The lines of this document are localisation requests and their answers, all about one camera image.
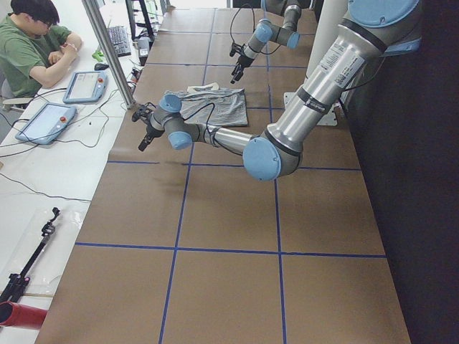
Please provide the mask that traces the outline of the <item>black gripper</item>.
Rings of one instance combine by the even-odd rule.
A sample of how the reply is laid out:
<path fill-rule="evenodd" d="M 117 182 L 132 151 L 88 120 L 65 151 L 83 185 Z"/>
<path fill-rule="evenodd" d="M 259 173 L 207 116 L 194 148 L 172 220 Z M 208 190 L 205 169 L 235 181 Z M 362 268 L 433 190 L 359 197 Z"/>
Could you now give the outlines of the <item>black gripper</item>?
<path fill-rule="evenodd" d="M 140 105 L 131 117 L 133 122 L 141 120 L 146 125 L 146 135 L 138 145 L 140 152 L 144 152 L 154 138 L 161 137 L 161 129 L 155 127 L 152 122 L 154 119 L 154 108 L 155 106 L 150 107 L 149 105 Z"/>
<path fill-rule="evenodd" d="M 250 67 L 251 64 L 255 61 L 257 57 L 257 52 L 252 50 L 252 48 L 249 45 L 247 44 L 239 45 L 233 42 L 231 45 L 231 50 L 230 50 L 229 55 L 233 57 L 236 54 L 238 54 L 239 57 L 237 59 L 235 68 L 233 69 L 231 73 L 231 76 L 232 76 L 232 79 L 230 80 L 231 84 L 235 84 L 236 82 L 240 81 L 240 79 L 244 75 L 244 68 Z"/>

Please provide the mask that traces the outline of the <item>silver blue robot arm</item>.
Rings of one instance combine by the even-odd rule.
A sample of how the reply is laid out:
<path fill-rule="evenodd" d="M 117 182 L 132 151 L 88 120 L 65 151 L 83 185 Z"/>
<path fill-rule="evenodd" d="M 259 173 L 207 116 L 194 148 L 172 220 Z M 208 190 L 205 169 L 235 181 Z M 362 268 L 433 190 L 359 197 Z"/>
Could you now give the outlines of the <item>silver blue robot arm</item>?
<path fill-rule="evenodd" d="M 273 42 L 279 46 L 286 46 L 290 49 L 295 49 L 298 46 L 300 35 L 297 32 L 298 21 L 302 11 L 309 7 L 309 1 L 261 1 L 260 7 L 272 14 L 281 16 L 283 24 L 281 26 L 273 24 L 268 18 L 261 19 L 257 25 L 253 25 L 253 33 L 250 39 L 244 44 L 237 44 L 230 32 L 232 45 L 230 57 L 239 55 L 235 67 L 231 73 L 231 84 L 239 82 L 244 75 L 244 70 L 252 65 L 259 53 L 263 52 L 268 42 Z"/>
<path fill-rule="evenodd" d="M 181 100 L 167 94 L 156 107 L 142 105 L 134 112 L 133 120 L 146 124 L 139 149 L 166 135 L 176 150 L 203 142 L 241 155 L 246 171 L 260 181 L 289 175 L 301 163 L 306 136 L 349 89 L 362 67 L 377 57 L 415 51 L 421 23 L 421 1 L 350 1 L 328 51 L 291 96 L 279 120 L 260 135 L 192 123 L 181 115 Z"/>

